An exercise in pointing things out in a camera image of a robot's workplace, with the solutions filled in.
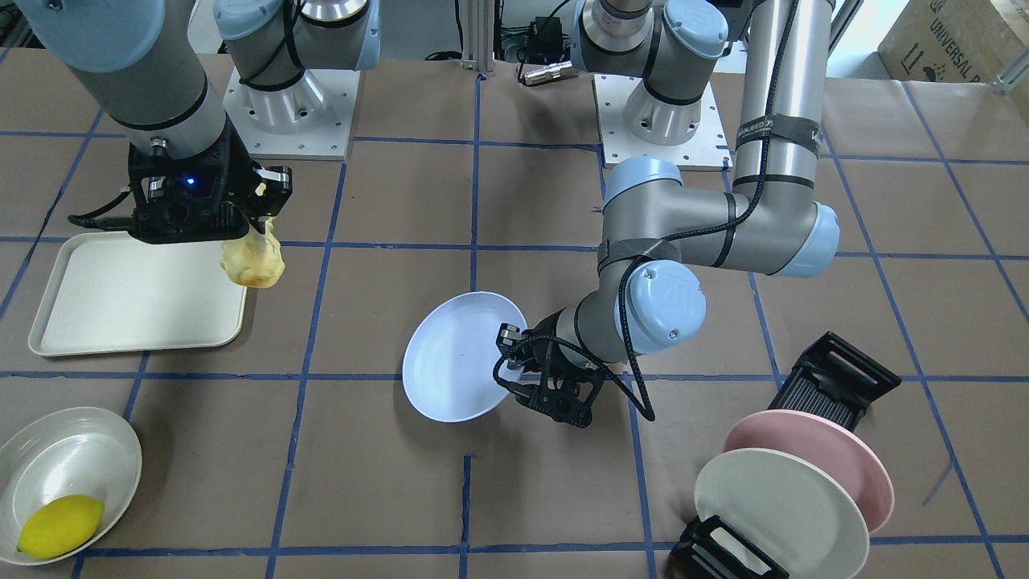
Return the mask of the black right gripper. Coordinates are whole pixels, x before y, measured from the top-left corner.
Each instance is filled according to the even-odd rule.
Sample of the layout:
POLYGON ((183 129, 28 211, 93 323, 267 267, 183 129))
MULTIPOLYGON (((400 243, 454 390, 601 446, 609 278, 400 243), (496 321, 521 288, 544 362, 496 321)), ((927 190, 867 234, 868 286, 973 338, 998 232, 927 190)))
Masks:
POLYGON ((278 216, 293 194, 293 169, 261 167, 240 136, 223 133, 194 157, 173 160, 129 146, 129 186, 136 207, 129 234, 148 244, 232 240, 251 221, 278 216), (236 202, 249 195, 249 219, 236 202))

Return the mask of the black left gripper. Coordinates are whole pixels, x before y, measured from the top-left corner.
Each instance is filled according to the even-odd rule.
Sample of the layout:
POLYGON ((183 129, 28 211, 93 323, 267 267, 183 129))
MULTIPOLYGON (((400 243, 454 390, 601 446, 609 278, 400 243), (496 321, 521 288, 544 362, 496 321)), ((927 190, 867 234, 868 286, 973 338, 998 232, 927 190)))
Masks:
POLYGON ((571 360, 572 351, 565 352, 563 346, 549 339, 540 339, 528 346, 523 343, 524 337, 556 336, 556 328, 563 310, 555 312, 548 318, 541 320, 532 330, 522 331, 510 323, 500 323, 495 343, 500 352, 500 358, 493 367, 492 377, 496 385, 506 389, 514 396, 531 396, 531 386, 521 382, 525 372, 543 374, 543 366, 549 363, 547 376, 551 386, 569 384, 594 384, 599 371, 595 368, 584 368, 571 360))

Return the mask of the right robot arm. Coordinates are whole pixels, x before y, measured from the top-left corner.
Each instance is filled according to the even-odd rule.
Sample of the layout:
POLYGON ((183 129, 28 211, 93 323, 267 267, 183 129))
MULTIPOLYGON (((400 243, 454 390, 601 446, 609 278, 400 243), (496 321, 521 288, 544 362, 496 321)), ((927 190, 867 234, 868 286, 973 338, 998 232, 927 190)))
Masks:
POLYGON ((230 114, 187 39, 190 1, 19 1, 41 44, 129 139, 129 181, 113 205, 69 221, 148 244, 271 236, 293 194, 288 167, 264 167, 242 126, 301 134, 330 125, 316 71, 363 71, 381 55, 376 1, 217 1, 239 76, 230 114))

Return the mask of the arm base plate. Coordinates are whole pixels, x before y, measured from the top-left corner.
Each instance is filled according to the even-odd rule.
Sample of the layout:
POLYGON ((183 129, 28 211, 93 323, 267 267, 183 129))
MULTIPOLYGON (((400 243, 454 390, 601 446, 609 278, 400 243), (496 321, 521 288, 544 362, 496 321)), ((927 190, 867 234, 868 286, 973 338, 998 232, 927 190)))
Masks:
POLYGON ((640 78, 594 76, 594 88, 606 167, 638 155, 657 155, 681 170, 732 168, 710 85, 699 101, 681 107, 651 99, 640 78))
POLYGON ((308 70, 293 87, 262 92, 240 84, 235 70, 223 105, 254 158, 345 161, 360 78, 308 70))

